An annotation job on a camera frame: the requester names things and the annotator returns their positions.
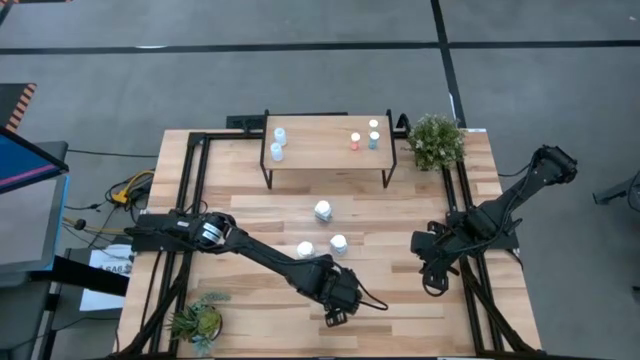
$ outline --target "yellow cable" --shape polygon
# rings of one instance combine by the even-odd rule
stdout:
[[[117,203],[126,205],[129,202],[129,188],[131,187],[131,185],[133,185],[133,183],[136,182],[136,180],[138,180],[141,176],[147,175],[147,174],[153,175],[154,173],[155,173],[154,171],[145,170],[135,174],[131,178],[131,180],[129,180],[129,183],[127,184],[127,186],[125,186],[124,189],[120,190],[117,194],[112,195],[111,199]]]

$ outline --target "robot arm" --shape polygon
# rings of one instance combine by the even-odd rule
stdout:
[[[559,147],[543,146],[532,156],[527,174],[495,200],[485,201],[451,219],[449,226],[429,223],[429,232],[415,231],[411,252],[424,261],[423,286],[444,293],[447,272],[458,275],[453,263],[463,255],[476,256],[502,236],[511,234],[520,220],[511,212],[545,186],[568,183],[575,177],[577,162]]]
[[[143,215],[139,226],[127,229],[133,251],[233,252],[282,275],[296,291],[324,306],[327,326],[347,321],[358,310],[362,293],[351,269],[343,268],[329,254],[295,260],[254,239],[224,213],[202,215],[171,211],[168,215]]]

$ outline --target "wooden table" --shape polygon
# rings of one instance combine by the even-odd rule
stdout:
[[[378,121],[380,139],[375,149],[369,149],[369,120]],[[283,128],[287,144],[284,159],[274,161],[270,147],[275,142],[273,131]],[[351,134],[359,133],[360,149],[350,148]],[[273,170],[380,170],[383,187],[387,187],[396,163],[392,150],[391,125],[385,115],[373,116],[268,116],[265,142],[260,161],[267,187],[271,188]]]
[[[166,213],[175,204],[188,133],[165,132],[149,199],[152,213]],[[465,143],[474,201],[479,204],[495,198],[501,188],[487,134],[469,133]],[[213,355],[473,354],[461,280],[452,276],[451,289],[442,297],[425,294],[418,274],[422,264],[409,251],[411,233],[425,229],[430,220],[443,221],[448,211],[440,173],[417,171],[413,154],[405,150],[408,145],[397,141],[396,178],[387,189],[380,186],[377,173],[367,171],[282,170],[278,182],[268,190],[257,161],[260,145],[260,140],[219,140],[211,144],[203,193],[209,209],[232,214],[253,237],[290,256],[295,256],[296,244],[302,240],[314,242],[317,250],[324,252],[333,234],[344,234],[351,246],[338,261],[353,268],[369,291],[388,302],[390,308],[380,312],[361,307],[347,324],[327,328],[322,307],[298,295],[281,276],[239,255],[195,254],[187,303],[212,290],[233,297],[229,303],[218,305],[225,325]],[[197,166],[193,166],[189,195],[193,194],[196,171]],[[455,186],[460,197],[461,190],[458,184]],[[320,199],[328,200],[334,209],[333,221],[322,226],[313,214],[313,206]],[[155,257],[156,253],[136,257],[119,325],[122,346],[139,329]],[[519,265],[504,251],[488,251],[486,257],[496,304],[522,338],[539,347]],[[180,262],[177,259],[174,274]],[[161,277],[156,276],[150,310],[156,306]],[[480,318],[485,346],[490,349],[483,311]],[[161,350],[167,349],[168,339],[165,330]],[[190,345],[180,344],[179,356],[194,355]]]

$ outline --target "plant pot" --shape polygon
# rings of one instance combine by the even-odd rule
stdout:
[[[215,306],[213,305],[209,305],[209,307],[211,307],[212,309],[216,310]],[[218,336],[220,336],[220,334],[222,333],[222,325],[224,324],[224,319],[222,318],[222,314],[220,314],[220,326],[218,327],[218,329],[211,335],[209,336],[209,339],[211,341],[214,341],[215,339],[218,338]]]

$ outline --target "blue screen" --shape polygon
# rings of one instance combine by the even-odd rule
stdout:
[[[0,190],[59,171],[40,155],[0,135]]]

